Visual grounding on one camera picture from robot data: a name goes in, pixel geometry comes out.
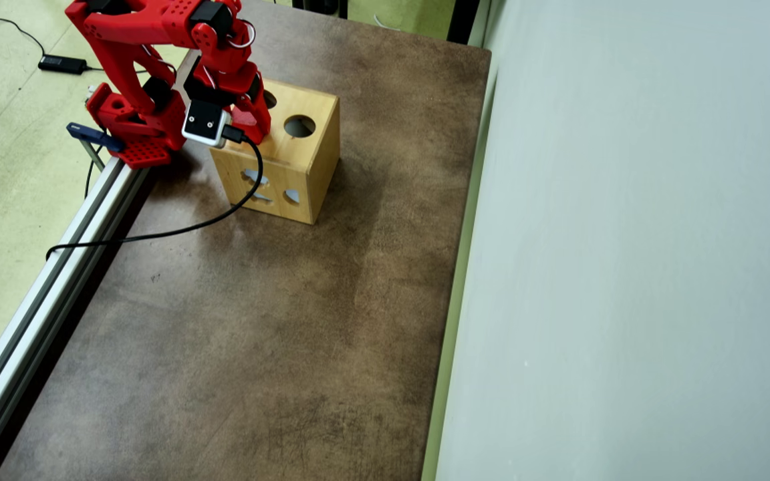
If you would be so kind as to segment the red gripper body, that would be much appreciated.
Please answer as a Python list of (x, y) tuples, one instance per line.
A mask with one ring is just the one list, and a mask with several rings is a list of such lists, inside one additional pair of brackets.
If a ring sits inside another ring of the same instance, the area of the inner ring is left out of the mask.
[(183, 88), (190, 100), (222, 107), (238, 106), (242, 110), (265, 110), (265, 82), (250, 61), (235, 72), (225, 73), (206, 67), (204, 58), (197, 57)]

